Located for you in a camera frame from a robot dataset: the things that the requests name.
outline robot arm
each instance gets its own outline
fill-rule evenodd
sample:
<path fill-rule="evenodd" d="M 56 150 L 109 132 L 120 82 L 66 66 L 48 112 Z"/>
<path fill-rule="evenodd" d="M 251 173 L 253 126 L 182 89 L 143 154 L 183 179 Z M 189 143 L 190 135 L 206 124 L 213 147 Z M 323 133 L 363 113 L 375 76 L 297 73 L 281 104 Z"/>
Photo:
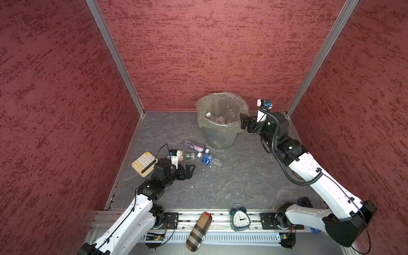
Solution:
<path fill-rule="evenodd" d="M 241 128 L 259 134 L 262 145 L 277 159 L 286 177 L 297 185 L 310 185 L 330 209 L 314 209 L 286 203 L 277 210 L 277 224 L 288 228 L 306 225 L 327 232 L 340 245 L 350 247 L 377 211 L 370 201 L 361 201 L 346 190 L 297 140 L 288 136 L 288 121 L 281 113 L 270 113 L 270 100 L 258 100 L 258 115 L 241 114 Z M 299 175 L 299 182 L 286 167 Z"/>
<path fill-rule="evenodd" d="M 164 188 L 175 180 L 193 176 L 195 165 L 178 165 L 162 158 L 154 166 L 152 177 L 141 184 L 135 198 L 119 219 L 92 245 L 85 243 L 78 255 L 127 255 L 147 231 L 164 223 L 164 210 L 155 203 Z"/>

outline plastic water bottle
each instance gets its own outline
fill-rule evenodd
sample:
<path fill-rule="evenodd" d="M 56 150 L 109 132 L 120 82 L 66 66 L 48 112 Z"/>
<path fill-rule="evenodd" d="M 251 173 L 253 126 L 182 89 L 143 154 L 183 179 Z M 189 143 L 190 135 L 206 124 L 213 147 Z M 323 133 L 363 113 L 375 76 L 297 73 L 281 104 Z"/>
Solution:
<path fill-rule="evenodd" d="M 204 154 L 202 152 L 199 152 L 199 153 L 197 153 L 197 157 L 199 159 L 201 159 L 204 164 L 210 165 L 210 166 L 220 167 L 220 166 L 222 166 L 222 163 L 224 163 L 223 160 L 217 159 L 216 157 L 214 157 L 213 155 L 210 155 L 208 153 Z"/>
<path fill-rule="evenodd" d="M 195 141 L 190 141 L 187 139 L 183 140 L 183 146 L 188 148 L 188 149 L 193 149 L 198 152 L 203 152 L 203 153 L 208 153 L 210 149 L 206 148 L 204 145 L 199 144 L 198 142 Z"/>
<path fill-rule="evenodd" d="M 223 117 L 214 116 L 210 112 L 207 112 L 205 116 L 207 117 L 207 119 L 211 120 L 212 122 L 215 122 L 218 124 L 225 124 L 225 120 L 223 119 Z"/>
<path fill-rule="evenodd" d="M 233 109 L 229 109 L 226 113 L 221 115 L 219 118 L 224 120 L 225 124 L 228 124 L 233 121 L 237 121 L 236 119 L 237 115 L 235 114 L 235 111 Z"/>

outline plastic trash bag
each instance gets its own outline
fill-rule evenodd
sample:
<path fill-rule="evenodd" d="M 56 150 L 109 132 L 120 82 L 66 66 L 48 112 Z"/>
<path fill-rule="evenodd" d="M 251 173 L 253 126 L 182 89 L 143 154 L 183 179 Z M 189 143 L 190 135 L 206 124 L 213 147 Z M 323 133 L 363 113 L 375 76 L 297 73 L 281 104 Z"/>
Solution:
<path fill-rule="evenodd" d="M 195 104 L 197 120 L 200 128 L 204 128 L 205 140 L 213 149 L 229 148 L 235 141 L 241 129 L 240 113 L 249 115 L 247 103 L 238 95 L 231 92 L 211 93 L 200 98 Z M 229 111 L 235 113 L 227 124 L 218 124 L 206 117 L 207 112 L 215 116 L 222 116 Z"/>

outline green alarm clock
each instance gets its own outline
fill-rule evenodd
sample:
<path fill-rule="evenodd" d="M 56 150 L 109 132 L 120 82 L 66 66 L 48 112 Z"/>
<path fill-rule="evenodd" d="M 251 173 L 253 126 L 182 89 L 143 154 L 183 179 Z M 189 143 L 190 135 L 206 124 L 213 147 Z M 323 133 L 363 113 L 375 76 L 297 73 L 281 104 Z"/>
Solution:
<path fill-rule="evenodd" d="M 244 207 L 242 207 L 240 204 L 234 204 L 230 214 L 232 215 L 232 230 L 243 231 L 249 229 L 249 226 L 251 225 L 251 219 L 246 213 L 246 209 Z"/>

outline beige calculator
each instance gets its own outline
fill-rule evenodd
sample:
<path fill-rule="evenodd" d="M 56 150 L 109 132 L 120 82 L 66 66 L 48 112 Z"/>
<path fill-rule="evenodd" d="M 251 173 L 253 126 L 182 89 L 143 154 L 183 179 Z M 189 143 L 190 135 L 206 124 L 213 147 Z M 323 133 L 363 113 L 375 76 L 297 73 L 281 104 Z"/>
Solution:
<path fill-rule="evenodd" d="M 157 162 L 157 158 L 150 152 L 146 151 L 137 160 L 133 161 L 132 167 L 142 177 L 146 177 L 154 169 L 154 164 Z"/>

